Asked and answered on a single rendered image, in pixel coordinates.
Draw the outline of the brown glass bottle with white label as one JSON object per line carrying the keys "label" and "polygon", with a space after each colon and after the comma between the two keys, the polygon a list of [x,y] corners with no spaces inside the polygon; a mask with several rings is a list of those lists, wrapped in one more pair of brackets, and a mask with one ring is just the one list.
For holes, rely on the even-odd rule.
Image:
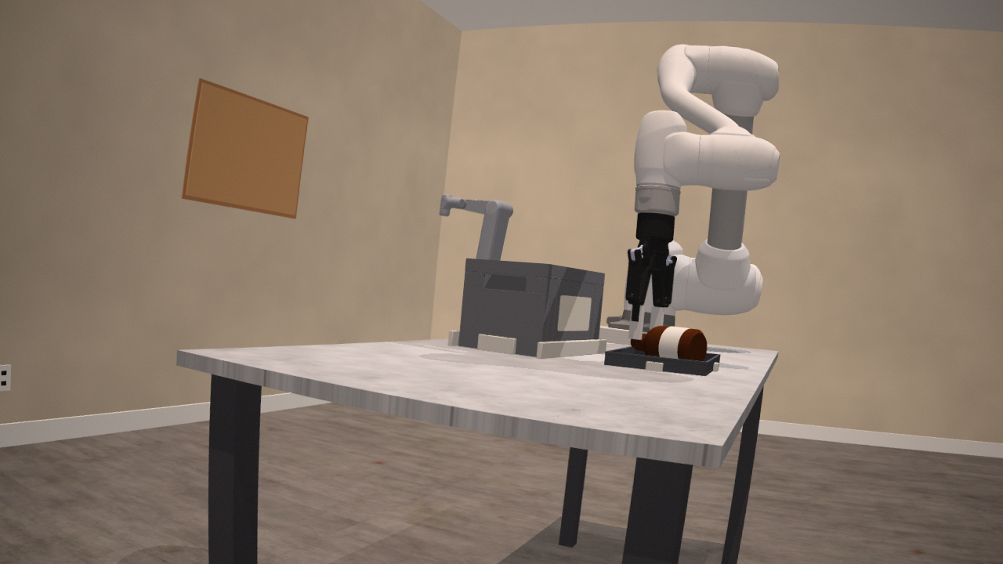
{"label": "brown glass bottle with white label", "polygon": [[631,346],[646,356],[704,361],[707,340],[701,330],[677,326],[655,326],[642,340],[631,339]]}

